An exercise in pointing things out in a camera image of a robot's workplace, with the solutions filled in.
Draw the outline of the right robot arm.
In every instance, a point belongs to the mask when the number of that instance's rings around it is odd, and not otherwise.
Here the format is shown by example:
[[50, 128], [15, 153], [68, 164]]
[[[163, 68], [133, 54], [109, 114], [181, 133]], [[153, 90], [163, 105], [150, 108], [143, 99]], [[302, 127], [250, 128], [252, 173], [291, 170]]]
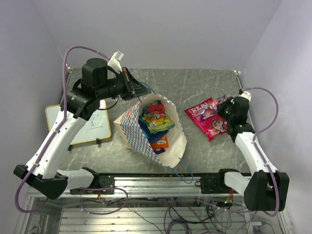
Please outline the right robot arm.
[[255, 130], [247, 122], [250, 101], [249, 92], [229, 97], [217, 106], [217, 113], [226, 120], [227, 133], [242, 152], [251, 178], [232, 170], [216, 179], [214, 185], [221, 193], [234, 189], [243, 196], [250, 211], [277, 213], [285, 208], [290, 179], [269, 161], [256, 139]]

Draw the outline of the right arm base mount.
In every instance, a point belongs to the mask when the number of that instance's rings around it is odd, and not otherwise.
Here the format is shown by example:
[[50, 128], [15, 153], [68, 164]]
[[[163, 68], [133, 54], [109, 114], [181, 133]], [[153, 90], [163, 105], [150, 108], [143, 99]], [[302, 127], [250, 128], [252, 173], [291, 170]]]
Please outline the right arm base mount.
[[224, 182], [227, 172], [238, 172], [238, 170], [220, 169], [217, 173], [201, 174], [195, 186], [201, 189], [202, 194], [229, 194], [230, 188]]

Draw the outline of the red crisps bag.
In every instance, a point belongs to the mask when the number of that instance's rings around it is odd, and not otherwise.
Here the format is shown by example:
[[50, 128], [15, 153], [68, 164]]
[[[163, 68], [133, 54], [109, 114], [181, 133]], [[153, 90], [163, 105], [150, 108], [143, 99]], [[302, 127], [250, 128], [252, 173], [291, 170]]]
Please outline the red crisps bag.
[[194, 124], [203, 131], [203, 124], [201, 123], [200, 116], [204, 108], [207, 104], [213, 101], [213, 98], [210, 97], [206, 99], [205, 101], [201, 102], [200, 104], [197, 104], [193, 107], [190, 107], [186, 110], [184, 110], [185, 114], [194, 122]]

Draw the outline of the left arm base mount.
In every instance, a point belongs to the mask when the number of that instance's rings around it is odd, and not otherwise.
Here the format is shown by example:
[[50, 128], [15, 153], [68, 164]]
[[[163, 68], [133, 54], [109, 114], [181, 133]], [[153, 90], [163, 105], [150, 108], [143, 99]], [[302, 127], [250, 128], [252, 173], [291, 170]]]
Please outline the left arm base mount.
[[99, 189], [106, 188], [106, 190], [102, 191], [90, 191], [90, 190], [82, 190], [82, 189], [71, 189], [70, 194], [72, 195], [90, 195], [90, 194], [105, 194], [112, 195], [114, 193], [114, 189], [108, 190], [108, 188], [113, 188], [115, 186], [115, 180], [112, 175], [108, 174], [99, 174], [97, 175], [91, 185], [88, 188]]

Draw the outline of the blue checkered paper bag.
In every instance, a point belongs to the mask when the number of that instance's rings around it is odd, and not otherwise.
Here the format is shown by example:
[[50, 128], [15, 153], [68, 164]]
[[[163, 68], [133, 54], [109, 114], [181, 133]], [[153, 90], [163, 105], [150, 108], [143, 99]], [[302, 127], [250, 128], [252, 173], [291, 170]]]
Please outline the blue checkered paper bag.
[[[175, 166], [184, 162], [183, 155], [187, 139], [177, 113], [177, 107], [167, 97], [154, 92], [146, 83], [143, 85], [148, 88], [150, 94], [139, 99], [134, 106], [120, 115], [114, 124], [120, 132], [126, 148], [146, 156], [161, 166], [170, 168], [176, 176], [182, 178]], [[172, 120], [175, 127], [164, 132], [150, 133], [139, 117], [148, 112], [149, 105], [157, 104], [164, 105], [164, 113]], [[167, 137], [169, 148], [153, 149], [151, 144], [163, 136]]]

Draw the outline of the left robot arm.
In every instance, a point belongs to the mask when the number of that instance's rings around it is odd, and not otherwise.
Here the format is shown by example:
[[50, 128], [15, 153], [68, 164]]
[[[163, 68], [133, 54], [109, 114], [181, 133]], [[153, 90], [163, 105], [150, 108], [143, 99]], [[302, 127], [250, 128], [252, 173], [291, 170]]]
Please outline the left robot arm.
[[99, 189], [99, 173], [86, 167], [61, 171], [59, 164], [76, 134], [100, 109], [101, 100], [128, 101], [151, 92], [115, 59], [91, 58], [81, 72], [82, 78], [66, 94], [57, 120], [39, 150], [25, 165], [14, 169], [17, 177], [50, 200], [57, 199], [65, 190], [84, 189], [93, 194]]

